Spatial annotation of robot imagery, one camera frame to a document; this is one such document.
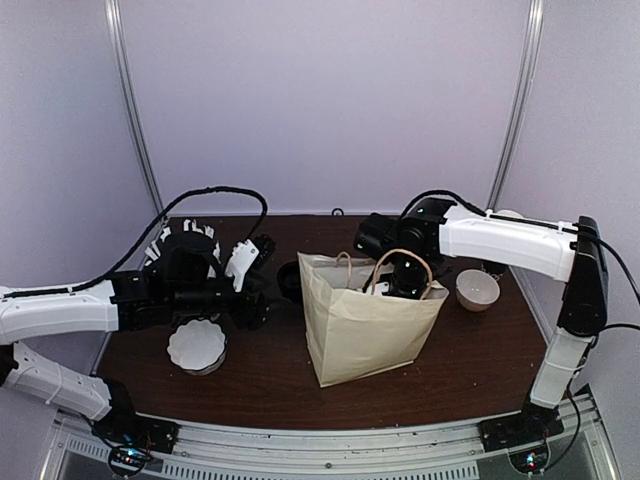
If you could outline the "stack of paper cups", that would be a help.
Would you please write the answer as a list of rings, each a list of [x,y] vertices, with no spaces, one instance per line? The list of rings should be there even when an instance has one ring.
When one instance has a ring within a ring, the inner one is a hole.
[[[502,217],[507,217],[507,218],[517,218],[517,219],[523,219],[524,216],[516,211],[513,210],[509,210],[509,209],[503,209],[503,210],[499,210],[497,212],[494,213],[495,216],[502,216]]]

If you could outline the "cream paper bag with handles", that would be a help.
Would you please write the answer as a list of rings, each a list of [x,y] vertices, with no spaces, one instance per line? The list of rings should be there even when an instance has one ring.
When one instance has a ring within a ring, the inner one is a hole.
[[[371,295],[375,262],[342,252],[298,254],[306,342],[322,388],[413,363],[449,290],[434,281],[424,299]]]

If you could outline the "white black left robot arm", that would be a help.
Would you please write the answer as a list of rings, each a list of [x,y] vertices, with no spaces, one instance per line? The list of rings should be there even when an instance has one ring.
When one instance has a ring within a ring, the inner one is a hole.
[[[170,325],[168,352],[181,369],[204,375],[226,354],[217,325],[228,315],[255,330],[267,317],[257,271],[275,250],[267,235],[237,243],[227,260],[213,228],[164,228],[140,270],[109,273],[93,286],[1,290],[1,385],[86,417],[97,434],[123,444],[150,435],[120,382],[73,371],[25,345],[32,337],[77,331],[132,332]]]

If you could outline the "stack of black cup lids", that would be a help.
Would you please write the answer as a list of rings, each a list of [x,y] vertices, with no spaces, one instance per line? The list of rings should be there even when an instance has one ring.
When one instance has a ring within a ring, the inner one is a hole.
[[[299,263],[291,261],[283,264],[277,272],[277,284],[281,295],[293,302],[302,302],[302,287]]]

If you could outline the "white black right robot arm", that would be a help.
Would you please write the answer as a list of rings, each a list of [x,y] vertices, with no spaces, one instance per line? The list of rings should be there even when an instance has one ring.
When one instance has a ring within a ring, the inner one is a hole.
[[[530,442],[550,432],[587,350],[607,323],[608,271],[597,222],[572,224],[492,213],[447,190],[414,197],[398,218],[372,213],[360,223],[354,248],[394,266],[390,294],[414,298],[427,281],[418,261],[439,268],[464,257],[537,272],[564,283],[556,329],[520,413],[508,428]]]

